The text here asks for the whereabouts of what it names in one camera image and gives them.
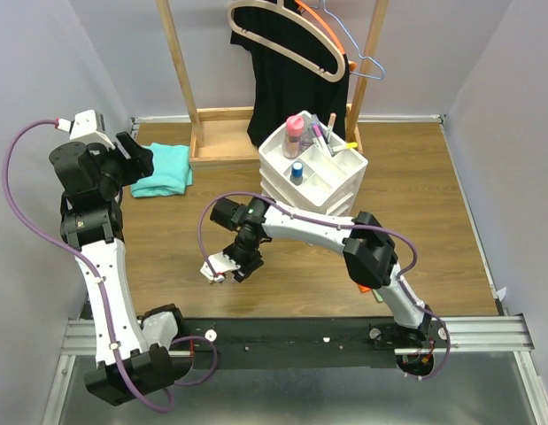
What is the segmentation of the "yellow capped white marker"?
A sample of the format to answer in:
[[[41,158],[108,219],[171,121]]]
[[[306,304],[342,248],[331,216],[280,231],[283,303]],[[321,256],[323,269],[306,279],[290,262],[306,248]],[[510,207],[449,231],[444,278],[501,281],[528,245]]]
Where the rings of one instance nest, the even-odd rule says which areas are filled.
[[[345,151],[345,150],[356,150],[359,147],[359,145],[356,142],[353,143],[346,143],[342,145],[336,146],[333,151],[334,153]]]

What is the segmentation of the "pink capped clear bottle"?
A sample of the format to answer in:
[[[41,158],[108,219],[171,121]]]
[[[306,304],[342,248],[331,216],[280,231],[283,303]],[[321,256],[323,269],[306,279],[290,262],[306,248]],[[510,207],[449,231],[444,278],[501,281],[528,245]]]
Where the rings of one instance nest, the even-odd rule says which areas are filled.
[[[305,121],[301,115],[289,116],[285,121],[282,153],[285,158],[296,158],[300,153]]]

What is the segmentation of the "pink capped white marker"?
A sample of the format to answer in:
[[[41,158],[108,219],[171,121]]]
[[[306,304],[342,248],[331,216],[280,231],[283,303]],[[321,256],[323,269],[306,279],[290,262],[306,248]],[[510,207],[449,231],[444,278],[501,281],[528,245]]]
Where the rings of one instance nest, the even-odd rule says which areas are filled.
[[[323,150],[323,152],[329,157],[331,158],[332,157],[332,154],[331,154],[331,151],[327,145],[327,143],[325,142],[324,140],[324,137],[322,135],[322,132],[319,128],[319,126],[317,124],[313,124],[312,125],[313,127],[313,130],[314,130],[314,134],[316,136],[316,140],[318,141],[318,145],[320,146],[320,148]]]

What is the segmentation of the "grey capped white marker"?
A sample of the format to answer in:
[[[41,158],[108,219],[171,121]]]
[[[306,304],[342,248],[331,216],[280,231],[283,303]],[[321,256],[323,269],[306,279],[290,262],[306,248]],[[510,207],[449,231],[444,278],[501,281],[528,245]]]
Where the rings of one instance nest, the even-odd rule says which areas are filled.
[[[323,129],[323,126],[321,125],[318,116],[316,114],[313,114],[312,115],[312,120],[313,120],[313,131],[318,136],[318,138],[320,140],[322,140],[322,142],[324,142],[325,147],[326,147],[326,151],[328,152],[328,155],[330,157],[333,157],[335,155],[335,153],[333,152],[333,150],[332,150],[332,148],[329,144],[327,134],[325,133],[325,131]]]

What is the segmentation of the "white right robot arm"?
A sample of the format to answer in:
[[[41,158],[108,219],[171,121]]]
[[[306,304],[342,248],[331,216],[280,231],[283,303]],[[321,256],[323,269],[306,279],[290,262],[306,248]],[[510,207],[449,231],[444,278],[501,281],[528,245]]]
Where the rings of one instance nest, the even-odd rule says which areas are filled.
[[[432,318],[428,306],[411,289],[405,273],[415,266],[418,253],[406,267],[399,265],[396,240],[413,243],[396,231],[383,228],[374,215],[328,216],[291,207],[252,193],[246,205],[233,194],[215,198],[203,218],[235,233],[235,240],[217,254],[205,253],[201,274],[209,282],[223,282],[231,273],[242,282],[264,263],[259,246],[288,239],[319,246],[343,257],[349,277],[359,286],[375,290],[392,313],[399,342],[421,347],[429,337]]]

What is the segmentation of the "clear round clip jar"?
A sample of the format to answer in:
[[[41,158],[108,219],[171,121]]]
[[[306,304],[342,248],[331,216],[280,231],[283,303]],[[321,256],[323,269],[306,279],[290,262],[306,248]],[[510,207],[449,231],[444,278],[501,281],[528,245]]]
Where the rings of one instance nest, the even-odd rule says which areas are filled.
[[[311,145],[310,145],[310,142],[308,141],[307,127],[306,127],[300,137],[299,150],[301,152],[304,152],[310,147]]]

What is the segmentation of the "peach capped white marker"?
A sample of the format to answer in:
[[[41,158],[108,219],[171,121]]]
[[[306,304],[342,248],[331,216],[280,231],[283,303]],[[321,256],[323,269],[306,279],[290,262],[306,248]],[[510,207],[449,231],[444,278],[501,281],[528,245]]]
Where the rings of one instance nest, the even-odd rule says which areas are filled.
[[[329,115],[328,123],[327,123],[327,131],[326,131],[327,144],[330,144],[330,140],[331,140],[331,136],[332,136],[332,133],[333,133],[335,123],[336,123],[336,113],[332,112]]]

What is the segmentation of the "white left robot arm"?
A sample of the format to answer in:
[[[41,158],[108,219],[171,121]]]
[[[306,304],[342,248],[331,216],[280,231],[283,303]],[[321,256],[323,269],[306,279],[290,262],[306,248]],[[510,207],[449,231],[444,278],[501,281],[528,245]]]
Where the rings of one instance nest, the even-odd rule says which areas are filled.
[[[81,270],[95,326],[96,368],[85,374],[89,393],[119,406],[165,390],[189,371],[169,351],[187,346],[179,308],[163,305],[137,316],[127,282],[124,187],[153,174],[153,154],[127,132],[105,142],[69,141],[49,155],[64,191],[60,235]]]

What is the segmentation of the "blue grey glue stick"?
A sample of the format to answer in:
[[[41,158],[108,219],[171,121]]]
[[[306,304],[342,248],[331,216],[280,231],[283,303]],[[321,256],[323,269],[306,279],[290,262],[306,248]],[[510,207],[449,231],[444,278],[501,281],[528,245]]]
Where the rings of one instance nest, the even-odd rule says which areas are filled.
[[[291,165],[289,179],[295,186],[300,186],[304,181],[304,164],[301,161],[295,161]]]

